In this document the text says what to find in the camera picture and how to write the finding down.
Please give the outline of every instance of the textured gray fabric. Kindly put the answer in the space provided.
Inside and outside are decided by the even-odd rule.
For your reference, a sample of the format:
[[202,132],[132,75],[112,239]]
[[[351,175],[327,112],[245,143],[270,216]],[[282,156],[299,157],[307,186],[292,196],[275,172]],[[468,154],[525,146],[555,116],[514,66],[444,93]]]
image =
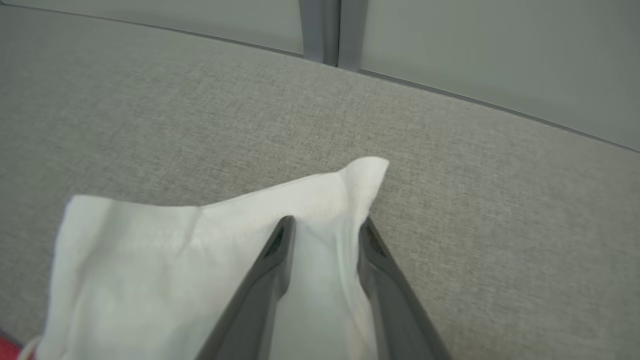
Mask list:
[[181,33],[0,7],[0,327],[44,326],[74,193],[204,205],[364,155],[372,217],[455,359],[640,353],[640,155]]

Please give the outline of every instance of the gray panel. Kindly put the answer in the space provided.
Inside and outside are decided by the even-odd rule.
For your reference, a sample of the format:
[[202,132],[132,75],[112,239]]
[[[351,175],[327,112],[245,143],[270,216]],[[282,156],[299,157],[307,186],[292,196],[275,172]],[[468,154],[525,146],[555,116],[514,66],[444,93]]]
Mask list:
[[360,68],[368,3],[369,0],[342,0],[338,59],[338,67],[342,69],[358,71]]
[[206,34],[201,34],[201,33],[193,33],[190,31],[184,31],[184,30],[179,30],[179,29],[171,29],[171,28],[164,28],[162,26],[156,26],[156,25],[148,25],[148,24],[138,24],[136,22],[131,22],[131,21],[124,21],[124,20],[116,20],[116,19],[107,19],[104,17],[98,17],[98,16],[92,16],[92,15],[83,15],[83,14],[79,14],[79,13],[66,13],[66,12],[59,12],[57,10],[47,10],[47,9],[39,9],[39,8],[32,8],[29,6],[21,6],[21,5],[12,5],[12,4],[2,4],[5,6],[9,6],[9,7],[14,7],[14,8],[24,8],[24,9],[29,9],[29,10],[34,10],[34,11],[42,11],[42,12],[52,12],[52,13],[61,13],[61,14],[65,14],[65,15],[70,15],[70,16],[80,16],[80,17],[89,17],[92,19],[100,19],[100,20],[107,20],[107,21],[115,21],[115,22],[123,22],[125,24],[134,24],[134,25],[138,25],[138,26],[146,26],[148,28],[156,28],[156,29],[162,29],[162,30],[168,30],[168,31],[175,31],[177,33],[183,33],[183,34],[189,34],[189,35],[194,35],[197,37],[204,37],[204,38],[210,38],[210,39],[214,39],[214,40],[219,40],[219,41],[224,41],[224,42],[230,42],[232,44],[238,44],[238,45],[244,45],[244,46],[249,46],[249,47],[254,47],[256,49],[262,49],[262,50],[267,50],[267,51],[273,51],[274,53],[278,53],[278,54],[285,54],[285,55],[289,55],[289,56],[294,56],[296,58],[302,58],[303,55],[302,54],[298,54],[298,53],[292,53],[290,51],[286,51],[286,50],[280,50],[280,49],[275,49],[273,47],[267,47],[267,46],[262,46],[262,45],[257,45],[257,44],[251,44],[248,42],[242,42],[242,41],[238,41],[238,40],[232,40],[229,38],[221,38],[221,37],[216,37],[213,35],[206,35]]
[[303,52],[297,0],[4,0]]
[[300,0],[305,59],[338,64],[338,0]]
[[640,2],[370,0],[360,68],[640,149]]

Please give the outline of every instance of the white tote bag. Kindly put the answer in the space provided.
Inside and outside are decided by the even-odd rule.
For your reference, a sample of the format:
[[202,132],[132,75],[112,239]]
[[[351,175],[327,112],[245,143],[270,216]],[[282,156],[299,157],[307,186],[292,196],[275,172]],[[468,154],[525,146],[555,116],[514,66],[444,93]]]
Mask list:
[[376,359],[358,230],[388,162],[361,158],[210,206],[74,197],[38,360],[194,359],[276,223],[296,218],[271,359]]

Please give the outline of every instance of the gray wall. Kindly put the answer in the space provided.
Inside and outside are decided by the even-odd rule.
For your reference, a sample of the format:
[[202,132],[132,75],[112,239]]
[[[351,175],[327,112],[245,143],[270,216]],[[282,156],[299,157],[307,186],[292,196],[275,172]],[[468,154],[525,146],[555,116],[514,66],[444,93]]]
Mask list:
[[369,0],[361,65],[640,149],[637,3]]
[[3,0],[303,53],[298,0]]

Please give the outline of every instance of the white fabric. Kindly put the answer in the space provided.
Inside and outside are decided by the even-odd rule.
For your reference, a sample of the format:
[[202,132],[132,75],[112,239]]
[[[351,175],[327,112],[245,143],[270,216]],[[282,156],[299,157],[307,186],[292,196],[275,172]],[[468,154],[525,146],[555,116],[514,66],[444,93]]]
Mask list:
[[34,350],[36,349],[36,347],[38,346],[38,344],[40,343],[40,340],[42,339],[41,336],[37,336],[33,339],[31,339],[31,341],[29,341],[27,343],[27,345],[25,345],[22,350],[20,350],[20,354],[18,355],[18,358],[16,360],[29,360],[32,359],[32,355]]
[[376,358],[357,233],[387,164],[362,158],[202,208],[74,197],[37,359],[193,359],[285,215],[296,243],[271,358]]

